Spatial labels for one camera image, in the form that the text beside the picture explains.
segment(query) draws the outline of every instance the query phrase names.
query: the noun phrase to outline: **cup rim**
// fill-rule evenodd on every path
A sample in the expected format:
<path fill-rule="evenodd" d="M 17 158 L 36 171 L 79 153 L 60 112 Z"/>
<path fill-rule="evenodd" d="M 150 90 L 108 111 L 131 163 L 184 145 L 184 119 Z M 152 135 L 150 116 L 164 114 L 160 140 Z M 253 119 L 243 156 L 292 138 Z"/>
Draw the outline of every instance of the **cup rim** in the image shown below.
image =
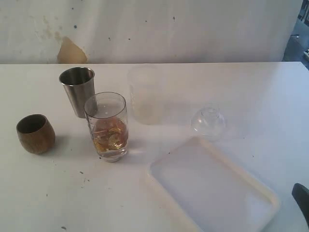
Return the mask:
<path fill-rule="evenodd" d="M 95 116 L 92 116 L 92 115 L 88 114 L 87 111 L 86 111 L 86 109 L 85 109 L 86 103 L 87 103 L 91 98 L 93 98 L 93 97 L 95 97 L 96 95 L 101 94 L 101 93 L 114 93 L 114 94 L 119 95 L 119 96 L 124 100 L 124 102 L 125 102 L 125 105 L 124 105 L 124 107 L 122 108 L 122 110 L 120 110 L 117 114 L 115 114 L 115 115 L 113 115 L 113 116 L 109 116 L 109 117 L 95 117 Z M 124 110 L 125 108 L 126 108 L 126 99 L 125 99 L 124 96 L 122 96 L 121 94 L 116 93 L 116 92 L 100 92 L 100 93 L 96 93 L 95 95 L 92 95 L 90 98 L 88 98 L 88 99 L 86 100 L 85 105 L 84 105 L 84 112 L 85 112 L 86 117 L 92 117 L 92 118 L 96 118 L 96 119 L 108 119 L 108 118 L 115 117 L 115 116 L 119 115 L 120 113 L 123 112 L 123 110 Z"/>
<path fill-rule="evenodd" d="M 86 81 L 86 82 L 84 82 L 84 83 L 81 83 L 81 84 L 78 84 L 78 85 L 68 85 L 68 84 L 63 83 L 63 82 L 61 81 L 62 75 L 63 75 L 64 73 L 68 72 L 69 70 L 72 70 L 72 69 L 88 69 L 93 75 L 92 75 L 92 77 L 91 77 L 88 81 Z M 65 71 L 63 71 L 63 72 L 60 74 L 60 76 L 59 76 L 59 82 L 60 82 L 62 85 L 64 85 L 64 86 L 80 86 L 80 85 L 84 85 L 84 84 L 88 83 L 88 82 L 91 81 L 94 77 L 95 77 L 95 72 L 94 72 L 91 68 L 88 68 L 88 67 L 85 67 L 85 66 L 77 66 L 77 67 L 69 68 L 69 69 L 66 69 Z"/>
<path fill-rule="evenodd" d="M 45 119 L 45 122 L 44 124 L 38 128 L 37 130 L 33 131 L 33 132 L 30 132 L 30 133 L 23 133 L 21 132 L 19 129 L 18 129 L 18 126 L 22 123 L 22 121 L 24 121 L 26 118 L 29 118 L 29 117 L 32 117 L 32 116 L 42 116 L 44 119 Z M 21 133 L 21 134 L 33 134 L 33 133 L 37 133 L 38 131 L 40 131 L 43 127 L 45 127 L 46 123 L 47 123 L 47 117 L 45 115 L 42 115 L 42 114 L 32 114 L 32 115 L 28 115 L 24 118 L 22 118 L 21 120 L 19 120 L 19 122 L 17 123 L 16 125 L 16 130 L 18 131 L 18 133 Z"/>

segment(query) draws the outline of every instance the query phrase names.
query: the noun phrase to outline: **white tray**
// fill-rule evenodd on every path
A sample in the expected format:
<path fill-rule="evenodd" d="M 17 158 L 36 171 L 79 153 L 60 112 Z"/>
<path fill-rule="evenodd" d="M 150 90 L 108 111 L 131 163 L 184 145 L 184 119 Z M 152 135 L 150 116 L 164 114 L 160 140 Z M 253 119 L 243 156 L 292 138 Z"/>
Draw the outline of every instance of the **white tray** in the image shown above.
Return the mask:
<path fill-rule="evenodd" d="M 272 190 L 198 137 L 151 163 L 148 174 L 197 231 L 257 232 L 280 207 Z"/>

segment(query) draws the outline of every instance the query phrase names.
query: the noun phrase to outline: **white table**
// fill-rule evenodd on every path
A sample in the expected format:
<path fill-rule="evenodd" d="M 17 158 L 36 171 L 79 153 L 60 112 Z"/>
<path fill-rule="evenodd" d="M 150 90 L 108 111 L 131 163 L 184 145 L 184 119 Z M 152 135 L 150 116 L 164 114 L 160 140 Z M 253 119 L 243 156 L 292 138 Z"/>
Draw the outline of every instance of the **white table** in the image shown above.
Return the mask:
<path fill-rule="evenodd" d="M 126 74 L 133 64 L 88 64 L 97 93 L 128 101 L 129 153 L 117 163 L 98 158 L 86 120 L 74 115 L 58 82 L 73 66 L 0 65 L 1 231 L 185 231 L 147 185 L 145 169 L 193 136 L 191 117 L 213 101 L 228 121 L 216 145 L 282 201 L 265 231 L 308 231 L 291 196 L 294 183 L 309 187 L 309 72 L 300 62 L 159 64 L 168 107 L 154 126 L 132 117 Z M 15 132 L 34 113 L 46 115 L 57 136 L 41 156 L 27 153 Z"/>

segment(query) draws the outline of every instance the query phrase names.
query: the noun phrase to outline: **brown wooden cup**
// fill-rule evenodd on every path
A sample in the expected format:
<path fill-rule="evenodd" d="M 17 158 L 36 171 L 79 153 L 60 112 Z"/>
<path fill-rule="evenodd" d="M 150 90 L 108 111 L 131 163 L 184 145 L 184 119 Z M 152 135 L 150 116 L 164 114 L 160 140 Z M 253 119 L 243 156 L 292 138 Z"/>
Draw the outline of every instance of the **brown wooden cup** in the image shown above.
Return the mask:
<path fill-rule="evenodd" d="M 44 153 L 55 144 L 55 131 L 44 115 L 23 118 L 16 130 L 21 145 L 30 153 Z"/>

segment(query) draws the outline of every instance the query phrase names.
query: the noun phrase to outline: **stainless steel cup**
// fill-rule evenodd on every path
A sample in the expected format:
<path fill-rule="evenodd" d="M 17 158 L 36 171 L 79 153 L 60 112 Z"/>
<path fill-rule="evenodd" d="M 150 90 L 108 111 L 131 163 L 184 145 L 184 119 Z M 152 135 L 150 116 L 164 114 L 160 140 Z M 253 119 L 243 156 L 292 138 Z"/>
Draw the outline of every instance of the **stainless steel cup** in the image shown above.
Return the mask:
<path fill-rule="evenodd" d="M 64 71 L 59 77 L 76 116 L 80 118 L 85 118 L 86 100 L 95 95 L 94 76 L 90 68 L 75 67 Z"/>

